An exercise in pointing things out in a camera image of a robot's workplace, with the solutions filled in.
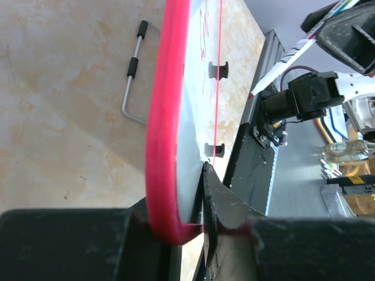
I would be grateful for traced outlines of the marker pen with magenta cap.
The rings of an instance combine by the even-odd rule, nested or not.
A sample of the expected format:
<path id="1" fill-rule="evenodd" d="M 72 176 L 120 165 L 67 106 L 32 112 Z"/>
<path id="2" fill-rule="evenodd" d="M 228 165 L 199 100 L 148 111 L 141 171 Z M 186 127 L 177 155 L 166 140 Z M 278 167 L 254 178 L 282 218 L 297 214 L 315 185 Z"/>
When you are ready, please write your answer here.
<path id="1" fill-rule="evenodd" d="M 259 92 L 264 90 L 276 78 L 283 74 L 288 67 L 295 62 L 303 53 L 305 53 L 316 41 L 316 34 L 318 29 L 329 18 L 338 15 L 339 13 L 354 7 L 359 0 L 341 0 L 339 1 L 327 14 L 302 38 L 284 57 L 282 57 L 271 70 L 255 85 L 250 91 L 248 99 L 252 99 Z"/>

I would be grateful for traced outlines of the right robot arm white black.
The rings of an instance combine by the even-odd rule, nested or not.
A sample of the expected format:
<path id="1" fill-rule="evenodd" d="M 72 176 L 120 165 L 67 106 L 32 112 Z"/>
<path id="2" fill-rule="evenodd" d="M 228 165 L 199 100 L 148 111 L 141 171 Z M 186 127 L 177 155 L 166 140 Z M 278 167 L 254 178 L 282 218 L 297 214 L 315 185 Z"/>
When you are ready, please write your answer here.
<path id="1" fill-rule="evenodd" d="M 353 7 L 344 2 L 340 8 L 331 4 L 310 13 L 301 29 L 354 72 L 307 73 L 290 81 L 286 90 L 262 97 L 260 108 L 269 123 L 322 117 L 328 108 L 374 93 L 374 1 Z"/>

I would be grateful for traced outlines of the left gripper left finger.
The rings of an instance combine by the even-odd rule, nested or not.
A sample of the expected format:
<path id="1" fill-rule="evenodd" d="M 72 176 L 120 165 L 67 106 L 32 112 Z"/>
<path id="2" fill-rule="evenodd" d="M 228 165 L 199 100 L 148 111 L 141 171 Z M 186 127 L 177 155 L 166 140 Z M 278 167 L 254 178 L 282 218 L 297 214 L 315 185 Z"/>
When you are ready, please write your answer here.
<path id="1" fill-rule="evenodd" d="M 2 280 L 179 280 L 182 249 L 130 208 L 39 208 L 1 215 Z"/>

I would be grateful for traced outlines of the whiteboard with pink frame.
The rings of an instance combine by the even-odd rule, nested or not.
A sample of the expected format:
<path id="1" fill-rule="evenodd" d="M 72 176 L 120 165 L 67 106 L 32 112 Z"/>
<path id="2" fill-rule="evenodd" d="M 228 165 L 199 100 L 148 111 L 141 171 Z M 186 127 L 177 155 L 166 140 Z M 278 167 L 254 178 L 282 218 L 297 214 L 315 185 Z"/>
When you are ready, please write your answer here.
<path id="1" fill-rule="evenodd" d="M 151 227 L 183 245 L 200 234 L 199 181 L 217 143 L 222 1 L 167 1 L 146 128 L 145 185 Z"/>

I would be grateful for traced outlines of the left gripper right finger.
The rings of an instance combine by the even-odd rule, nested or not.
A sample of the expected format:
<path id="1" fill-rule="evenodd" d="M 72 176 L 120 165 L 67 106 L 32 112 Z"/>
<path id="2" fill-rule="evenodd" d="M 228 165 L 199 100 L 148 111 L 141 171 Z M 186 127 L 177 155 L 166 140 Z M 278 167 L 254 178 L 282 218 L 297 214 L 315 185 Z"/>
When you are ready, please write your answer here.
<path id="1" fill-rule="evenodd" d="M 211 280 L 373 280 L 374 221 L 272 218 L 202 168 L 204 257 Z"/>

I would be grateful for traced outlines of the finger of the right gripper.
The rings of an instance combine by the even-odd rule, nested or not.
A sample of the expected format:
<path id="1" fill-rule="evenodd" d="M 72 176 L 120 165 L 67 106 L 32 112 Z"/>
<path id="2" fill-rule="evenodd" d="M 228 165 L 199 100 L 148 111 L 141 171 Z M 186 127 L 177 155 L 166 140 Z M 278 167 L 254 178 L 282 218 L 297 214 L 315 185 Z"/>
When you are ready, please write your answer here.
<path id="1" fill-rule="evenodd" d="M 334 2 L 328 6 L 311 12 L 301 23 L 301 29 L 309 32 L 338 2 Z"/>
<path id="2" fill-rule="evenodd" d="M 366 2 L 328 19 L 318 45 L 361 75 L 374 74 L 374 3 Z"/>

